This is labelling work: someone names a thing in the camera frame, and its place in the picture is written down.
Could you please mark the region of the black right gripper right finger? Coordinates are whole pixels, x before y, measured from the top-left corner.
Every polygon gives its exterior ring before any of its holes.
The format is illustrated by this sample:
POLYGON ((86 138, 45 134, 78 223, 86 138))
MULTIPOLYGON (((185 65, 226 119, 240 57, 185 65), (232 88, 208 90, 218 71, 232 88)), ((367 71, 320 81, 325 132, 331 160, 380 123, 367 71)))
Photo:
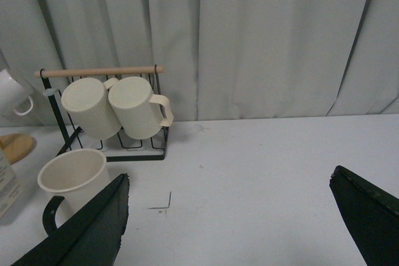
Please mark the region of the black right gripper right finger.
POLYGON ((398 198, 343 166, 329 187, 365 263, 398 265, 398 198))

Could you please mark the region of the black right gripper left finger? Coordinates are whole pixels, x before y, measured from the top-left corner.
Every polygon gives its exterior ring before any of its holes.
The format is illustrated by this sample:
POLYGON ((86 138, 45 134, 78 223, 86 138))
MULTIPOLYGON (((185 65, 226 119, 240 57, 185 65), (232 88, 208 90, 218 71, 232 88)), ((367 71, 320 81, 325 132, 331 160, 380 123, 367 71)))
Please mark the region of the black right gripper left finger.
POLYGON ((54 196, 42 224, 47 238, 14 265, 113 265, 128 221, 129 178, 120 174, 60 227, 55 215, 64 201, 54 196))

